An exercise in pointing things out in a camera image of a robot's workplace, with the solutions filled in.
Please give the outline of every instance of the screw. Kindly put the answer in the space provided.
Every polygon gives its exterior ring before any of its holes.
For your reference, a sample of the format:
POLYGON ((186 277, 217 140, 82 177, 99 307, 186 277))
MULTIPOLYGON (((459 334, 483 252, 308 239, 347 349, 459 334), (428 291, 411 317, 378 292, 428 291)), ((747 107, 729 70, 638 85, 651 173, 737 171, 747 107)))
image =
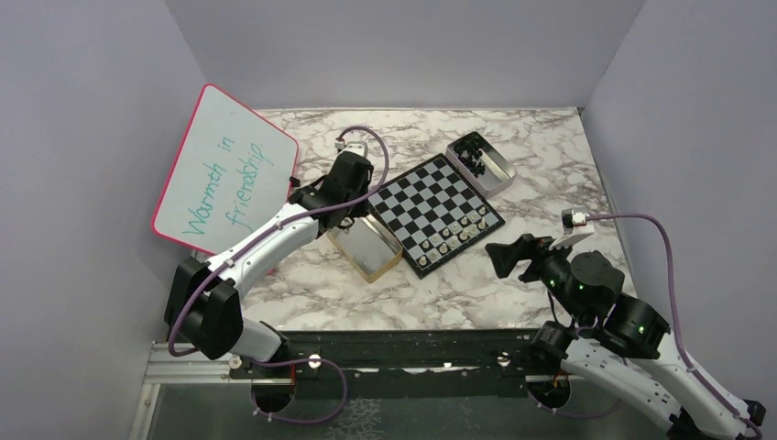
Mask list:
POLYGON ((241 365, 243 365, 243 361, 240 359, 240 356, 232 355, 232 357, 229 358, 230 369, 239 369, 241 365))
POLYGON ((509 355, 505 352, 502 352, 502 354, 497 357, 497 363, 500 367, 505 368, 509 365, 509 355))

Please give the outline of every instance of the black metal bar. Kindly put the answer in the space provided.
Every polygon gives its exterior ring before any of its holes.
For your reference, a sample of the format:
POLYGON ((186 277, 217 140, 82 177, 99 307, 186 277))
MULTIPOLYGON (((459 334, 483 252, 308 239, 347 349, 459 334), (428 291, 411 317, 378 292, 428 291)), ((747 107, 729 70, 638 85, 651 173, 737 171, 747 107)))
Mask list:
MULTIPOLYGON (((279 360, 313 354, 332 360, 345 371, 351 398, 526 397, 527 375, 555 373, 529 357, 536 333, 537 329, 284 332, 289 341, 279 360)), ((231 371, 233 379, 290 374, 290 368, 256 368, 249 362, 231 371)), ((342 392, 339 376, 325 365, 301 364, 294 375, 295 399, 332 399, 342 392)))

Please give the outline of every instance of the black and white chessboard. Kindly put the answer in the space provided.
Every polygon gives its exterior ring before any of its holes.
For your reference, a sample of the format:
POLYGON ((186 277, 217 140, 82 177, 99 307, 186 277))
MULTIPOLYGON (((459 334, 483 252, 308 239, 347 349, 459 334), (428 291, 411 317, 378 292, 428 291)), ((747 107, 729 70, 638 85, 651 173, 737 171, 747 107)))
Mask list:
POLYGON ((402 243, 419 278, 505 224, 442 154, 385 184, 368 201, 370 213, 402 243))

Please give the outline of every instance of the whiteboard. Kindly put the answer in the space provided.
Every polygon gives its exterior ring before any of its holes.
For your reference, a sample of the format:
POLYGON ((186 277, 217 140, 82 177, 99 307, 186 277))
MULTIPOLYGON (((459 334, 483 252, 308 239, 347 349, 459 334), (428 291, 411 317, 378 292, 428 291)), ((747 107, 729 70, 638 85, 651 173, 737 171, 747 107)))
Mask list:
POLYGON ((293 137, 206 84, 152 229, 203 252, 229 249, 286 202, 298 150, 293 137))

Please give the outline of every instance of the white wall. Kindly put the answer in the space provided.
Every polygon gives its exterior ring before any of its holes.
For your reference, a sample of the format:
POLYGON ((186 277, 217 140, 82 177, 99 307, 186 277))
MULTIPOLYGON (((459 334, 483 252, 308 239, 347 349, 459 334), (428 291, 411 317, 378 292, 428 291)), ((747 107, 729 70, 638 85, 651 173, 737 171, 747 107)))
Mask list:
POLYGON ((166 0, 254 107, 583 106, 642 0, 166 0))
MULTIPOLYGON (((648 0, 585 110, 620 211, 673 240, 689 350, 777 434, 777 3, 648 0)), ((622 224, 641 298, 669 316, 662 241, 622 224)))
POLYGON ((0 438, 125 438, 182 257, 149 220, 204 78, 160 0, 0 10, 0 438))

